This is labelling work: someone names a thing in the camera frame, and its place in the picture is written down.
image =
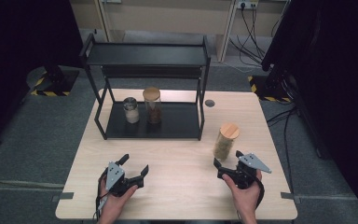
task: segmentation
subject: black metal shelf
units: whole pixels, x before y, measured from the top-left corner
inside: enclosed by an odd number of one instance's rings
[[[206,36],[199,45],[97,43],[89,34],[80,52],[91,87],[99,106],[95,122],[104,139],[110,138],[198,138],[201,139],[205,117],[203,100],[208,79],[211,56]],[[100,96],[95,86],[91,65],[100,65],[105,85]],[[197,81],[194,102],[163,102],[159,124],[146,121],[145,105],[139,102],[140,120],[126,121],[122,102],[115,100],[110,78],[181,78]],[[103,101],[109,92],[113,106],[106,132],[99,121]]]
[[[199,114],[196,104],[163,103],[161,122],[147,122],[145,104],[138,104],[139,121],[128,123],[123,113],[122,102],[112,106],[106,128],[107,138],[198,138],[200,134]]]

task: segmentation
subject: human hand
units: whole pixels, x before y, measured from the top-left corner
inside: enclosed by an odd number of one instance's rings
[[[255,209],[260,194],[260,187],[254,182],[248,189],[239,189],[231,177],[228,175],[223,175],[222,177],[231,190],[234,206],[240,213],[242,220],[246,224],[256,223]],[[256,177],[261,181],[260,170],[256,171]]]
[[[108,191],[106,190],[106,176],[104,176],[101,180],[100,197],[103,197],[107,193],[108,194],[106,203],[104,204],[102,209],[99,224],[112,224],[116,219],[118,219],[123,210],[124,205],[137,189],[137,185],[132,186],[121,197],[115,197],[111,193],[108,193]]]

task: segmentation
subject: wall outlet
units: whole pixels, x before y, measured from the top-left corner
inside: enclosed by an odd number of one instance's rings
[[[239,0],[237,8],[241,9],[242,4],[245,5],[244,9],[257,9],[258,0]]]

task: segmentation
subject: wooden lid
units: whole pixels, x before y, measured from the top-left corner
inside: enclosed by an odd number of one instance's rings
[[[159,98],[159,89],[156,87],[149,87],[144,90],[144,98],[147,101],[155,101]]]
[[[235,139],[240,135],[240,128],[234,123],[224,123],[220,127],[220,133],[225,138]]]

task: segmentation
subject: spice jar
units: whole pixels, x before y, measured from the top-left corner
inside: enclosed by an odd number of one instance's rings
[[[240,128],[234,123],[224,123],[220,127],[219,135],[214,144],[213,155],[215,158],[224,161],[231,150],[234,139],[240,135]]]
[[[127,97],[123,101],[124,112],[126,113],[126,119],[129,123],[136,123],[139,120],[138,104],[135,98]]]
[[[161,100],[159,89],[149,87],[144,90],[145,108],[147,112],[147,121],[149,123],[161,122]]]

